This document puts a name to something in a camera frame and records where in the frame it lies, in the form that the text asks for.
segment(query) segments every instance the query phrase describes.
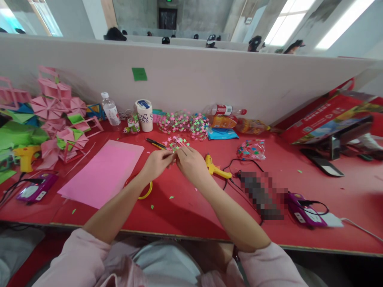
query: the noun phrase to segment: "purple device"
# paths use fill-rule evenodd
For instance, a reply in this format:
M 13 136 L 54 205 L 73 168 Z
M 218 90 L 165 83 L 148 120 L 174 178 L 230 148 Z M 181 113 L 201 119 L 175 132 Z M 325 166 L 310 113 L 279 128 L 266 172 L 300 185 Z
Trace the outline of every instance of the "purple device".
M 40 184 L 31 183 L 20 192 L 16 199 L 20 201 L 39 202 L 59 177 L 52 173 L 43 173 L 37 178 L 43 179 L 44 181 Z
M 288 193 L 288 208 L 290 211 L 295 215 L 295 217 L 298 219 L 298 221 L 307 226 L 307 227 L 327 227 L 327 223 L 323 221 L 323 219 L 319 215 L 311 214 L 317 213 L 312 207 L 308 206 L 302 206 L 299 201 L 305 201 L 306 199 L 303 197 L 303 195 L 298 193 Z

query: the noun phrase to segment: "hand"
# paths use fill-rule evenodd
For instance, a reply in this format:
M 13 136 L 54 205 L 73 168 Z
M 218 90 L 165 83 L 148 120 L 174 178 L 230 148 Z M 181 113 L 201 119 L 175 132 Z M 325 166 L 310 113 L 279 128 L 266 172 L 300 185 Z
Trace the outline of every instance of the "hand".
M 151 153 L 139 175 L 148 182 L 159 177 L 165 168 L 172 163 L 174 154 L 169 150 L 158 150 Z
M 199 189 L 201 185 L 214 181 L 202 155 L 192 147 L 182 147 L 176 151 L 177 166 L 183 175 Z

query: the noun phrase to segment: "white cup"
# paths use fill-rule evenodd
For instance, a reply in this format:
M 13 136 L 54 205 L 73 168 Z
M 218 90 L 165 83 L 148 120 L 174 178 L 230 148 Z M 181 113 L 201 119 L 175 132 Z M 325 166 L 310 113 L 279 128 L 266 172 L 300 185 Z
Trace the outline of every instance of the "white cup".
M 138 118 L 140 119 L 140 126 L 144 132 L 151 132 L 153 130 L 153 107 L 152 103 L 148 100 L 136 101 L 136 108 Z

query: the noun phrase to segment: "yellow glue gun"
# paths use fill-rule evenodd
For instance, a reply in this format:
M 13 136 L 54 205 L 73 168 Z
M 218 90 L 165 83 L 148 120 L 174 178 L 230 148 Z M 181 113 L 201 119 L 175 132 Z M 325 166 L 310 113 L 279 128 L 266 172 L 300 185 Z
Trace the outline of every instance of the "yellow glue gun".
M 215 174 L 222 176 L 223 178 L 226 178 L 226 179 L 231 178 L 231 173 L 224 172 L 213 164 L 213 160 L 211 159 L 211 156 L 209 154 L 206 155 L 205 162 L 206 162 L 206 166 L 209 170 L 209 173 L 211 175 L 213 175 L 213 173 L 215 173 Z
M 14 155 L 19 156 L 20 159 L 20 171 L 21 172 L 32 172 L 32 161 L 36 158 L 34 154 L 38 151 L 41 151 L 41 147 L 39 145 L 31 145 L 28 147 L 22 147 L 19 149 L 14 149 Z

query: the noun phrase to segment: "water bottle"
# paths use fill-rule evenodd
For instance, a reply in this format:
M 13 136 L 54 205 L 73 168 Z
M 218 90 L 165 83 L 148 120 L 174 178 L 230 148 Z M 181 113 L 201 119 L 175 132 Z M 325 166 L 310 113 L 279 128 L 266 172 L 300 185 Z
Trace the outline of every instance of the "water bottle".
M 205 115 L 211 115 L 211 116 L 240 116 L 247 113 L 247 110 L 245 109 L 238 109 L 233 108 L 233 106 L 226 106 L 226 105 L 210 105 L 207 106 L 203 113 Z
M 103 97 L 102 105 L 105 111 L 105 114 L 109 120 L 109 123 L 112 126 L 118 126 L 121 124 L 120 117 L 118 116 L 116 104 L 112 99 L 109 98 L 109 94 L 106 92 L 102 92 L 101 96 Z

